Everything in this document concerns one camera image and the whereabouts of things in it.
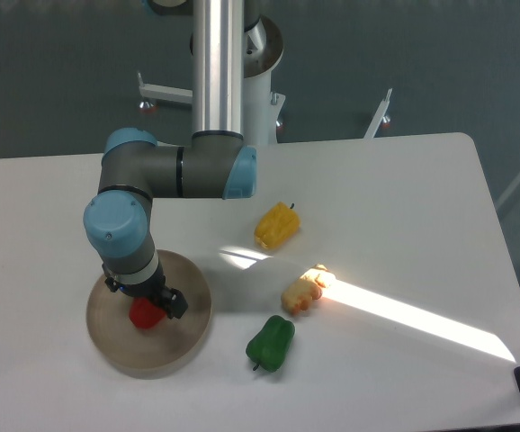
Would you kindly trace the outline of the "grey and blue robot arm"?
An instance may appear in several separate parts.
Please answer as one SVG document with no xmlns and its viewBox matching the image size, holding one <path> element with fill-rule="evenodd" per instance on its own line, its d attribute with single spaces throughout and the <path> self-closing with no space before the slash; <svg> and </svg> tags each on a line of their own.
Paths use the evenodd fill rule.
<svg viewBox="0 0 520 432">
<path fill-rule="evenodd" d="M 180 319 L 188 302 L 166 284 L 150 233 L 156 198 L 249 198 L 256 150 L 244 141 L 244 1 L 193 3 L 193 135 L 189 146 L 160 146 L 149 132 L 122 128 L 105 146 L 97 195 L 85 207 L 89 243 L 113 293 L 144 298 Z"/>
</svg>

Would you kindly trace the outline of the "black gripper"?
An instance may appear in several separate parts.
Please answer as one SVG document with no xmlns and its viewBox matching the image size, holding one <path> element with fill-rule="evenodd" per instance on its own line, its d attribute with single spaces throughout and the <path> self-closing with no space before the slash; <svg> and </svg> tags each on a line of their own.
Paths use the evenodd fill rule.
<svg viewBox="0 0 520 432">
<path fill-rule="evenodd" d="M 170 320 L 179 320 L 188 310 L 187 300 L 179 290 L 164 287 L 166 277 L 161 265 L 157 266 L 150 277 L 139 283 L 119 282 L 105 264 L 102 264 L 102 269 L 105 276 L 104 283 L 112 293 L 122 292 L 134 299 L 146 299 L 164 311 Z"/>
</svg>

